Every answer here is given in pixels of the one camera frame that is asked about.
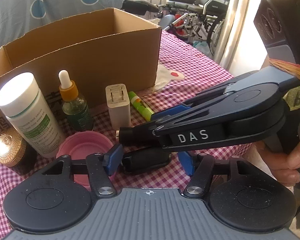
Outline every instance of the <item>metal screw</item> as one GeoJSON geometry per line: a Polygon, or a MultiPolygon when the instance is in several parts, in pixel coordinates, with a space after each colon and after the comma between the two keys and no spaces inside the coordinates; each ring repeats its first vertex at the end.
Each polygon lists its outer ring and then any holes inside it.
{"type": "Polygon", "coordinates": [[[98,192],[101,195],[110,195],[112,193],[114,193],[114,189],[112,187],[101,187],[98,192]]]}
{"type": "Polygon", "coordinates": [[[160,125],[160,126],[158,126],[157,128],[156,128],[156,130],[160,130],[160,129],[162,129],[164,127],[164,125],[160,125]]]}
{"type": "Polygon", "coordinates": [[[203,189],[197,186],[192,186],[187,188],[187,192],[194,195],[200,194],[202,191],[203,189]]]}

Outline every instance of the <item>white power adapter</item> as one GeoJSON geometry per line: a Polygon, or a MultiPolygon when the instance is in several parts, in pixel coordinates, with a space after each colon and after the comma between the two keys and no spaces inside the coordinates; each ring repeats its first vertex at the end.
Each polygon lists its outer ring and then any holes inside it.
{"type": "Polygon", "coordinates": [[[126,86],[124,84],[107,86],[106,98],[112,129],[130,127],[130,100],[126,86]]]}

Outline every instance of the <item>pink plastic lid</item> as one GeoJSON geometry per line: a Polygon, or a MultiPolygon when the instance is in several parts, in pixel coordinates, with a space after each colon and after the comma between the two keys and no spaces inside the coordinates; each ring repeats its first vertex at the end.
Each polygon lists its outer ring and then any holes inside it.
{"type": "MultiPolygon", "coordinates": [[[[66,138],[60,145],[56,157],[68,154],[72,160],[80,160],[93,153],[106,153],[112,146],[113,143],[101,133],[94,131],[77,132],[66,138]]],[[[113,181],[114,176],[115,174],[110,177],[111,181],[113,181]]],[[[87,190],[91,190],[88,175],[74,175],[74,181],[87,190]]]]}

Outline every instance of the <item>green label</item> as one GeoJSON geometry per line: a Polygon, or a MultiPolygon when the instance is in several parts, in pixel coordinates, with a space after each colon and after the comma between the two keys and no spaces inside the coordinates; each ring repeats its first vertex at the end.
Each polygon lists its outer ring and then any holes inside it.
{"type": "Polygon", "coordinates": [[[88,105],[80,113],[66,116],[74,130],[78,132],[93,130],[93,119],[89,113],[88,105]]]}
{"type": "Polygon", "coordinates": [[[45,115],[45,117],[42,119],[42,121],[40,122],[39,125],[37,125],[34,129],[32,129],[29,132],[24,132],[23,134],[28,138],[34,138],[38,135],[40,135],[48,126],[50,122],[50,119],[48,117],[48,115],[45,115]]]}

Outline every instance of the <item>white rubber dropper bulb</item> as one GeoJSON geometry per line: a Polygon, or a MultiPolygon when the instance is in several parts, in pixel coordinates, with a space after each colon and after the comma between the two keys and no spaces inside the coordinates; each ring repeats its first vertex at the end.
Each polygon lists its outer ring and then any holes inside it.
{"type": "Polygon", "coordinates": [[[60,80],[62,89],[67,89],[72,86],[72,82],[70,80],[67,70],[61,70],[59,72],[59,80],[60,80]]]}

